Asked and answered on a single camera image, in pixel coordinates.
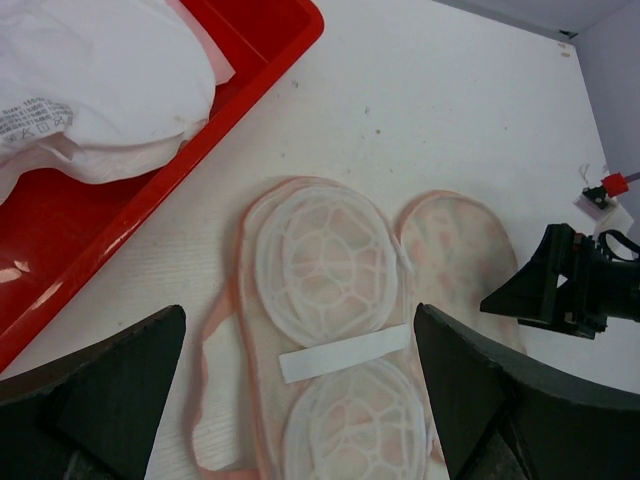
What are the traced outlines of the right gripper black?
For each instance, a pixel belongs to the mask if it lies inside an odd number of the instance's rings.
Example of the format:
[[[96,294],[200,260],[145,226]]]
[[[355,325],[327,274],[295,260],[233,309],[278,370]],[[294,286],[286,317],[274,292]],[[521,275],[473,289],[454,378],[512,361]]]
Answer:
[[[586,339],[604,332],[611,317],[638,322],[639,258],[615,253],[612,240],[639,253],[619,230],[593,237],[567,224],[549,225],[531,259],[483,299],[480,310]]]

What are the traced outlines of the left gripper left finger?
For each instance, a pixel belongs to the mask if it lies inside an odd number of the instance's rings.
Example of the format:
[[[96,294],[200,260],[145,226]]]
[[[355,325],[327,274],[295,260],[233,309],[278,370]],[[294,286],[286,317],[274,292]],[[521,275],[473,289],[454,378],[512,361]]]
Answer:
[[[3,380],[2,478],[144,478],[185,332],[171,305]]]

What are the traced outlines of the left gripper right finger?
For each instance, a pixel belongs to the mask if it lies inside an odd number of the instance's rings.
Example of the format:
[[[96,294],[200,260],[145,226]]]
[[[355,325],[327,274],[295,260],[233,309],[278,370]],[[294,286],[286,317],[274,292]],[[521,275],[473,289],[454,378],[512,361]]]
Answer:
[[[636,479],[639,397],[567,374],[431,305],[414,331],[453,479]]]

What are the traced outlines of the floral pink laundry bag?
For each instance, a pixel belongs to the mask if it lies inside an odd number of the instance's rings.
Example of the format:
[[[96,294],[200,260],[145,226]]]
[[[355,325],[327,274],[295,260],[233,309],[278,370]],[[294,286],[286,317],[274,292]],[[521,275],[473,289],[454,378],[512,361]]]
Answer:
[[[205,479],[424,479],[442,458],[413,330],[431,304],[517,351],[481,300],[517,269],[485,205],[427,192],[396,224],[334,181],[290,177],[237,232],[203,331],[191,434]]]

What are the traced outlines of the white bra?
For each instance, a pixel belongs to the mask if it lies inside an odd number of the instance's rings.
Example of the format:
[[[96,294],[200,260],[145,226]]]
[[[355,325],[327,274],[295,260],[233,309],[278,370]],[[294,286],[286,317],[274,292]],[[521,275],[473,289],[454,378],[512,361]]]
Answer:
[[[166,1],[1,5],[1,192],[52,168],[88,184],[166,165],[218,86]]]

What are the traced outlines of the pink bra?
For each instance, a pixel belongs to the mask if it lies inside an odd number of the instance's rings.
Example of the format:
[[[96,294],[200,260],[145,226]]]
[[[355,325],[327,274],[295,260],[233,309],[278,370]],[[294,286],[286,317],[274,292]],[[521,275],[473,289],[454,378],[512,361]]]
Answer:
[[[166,3],[176,12],[200,42],[213,70],[216,85],[228,83],[235,75],[235,69],[211,35],[180,0],[166,0]]]

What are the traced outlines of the red plastic tray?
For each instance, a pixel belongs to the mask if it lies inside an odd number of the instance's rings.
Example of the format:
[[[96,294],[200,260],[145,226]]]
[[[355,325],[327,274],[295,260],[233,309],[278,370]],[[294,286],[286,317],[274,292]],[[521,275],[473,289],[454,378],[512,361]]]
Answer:
[[[3,366],[323,29],[310,1],[2,3]]]

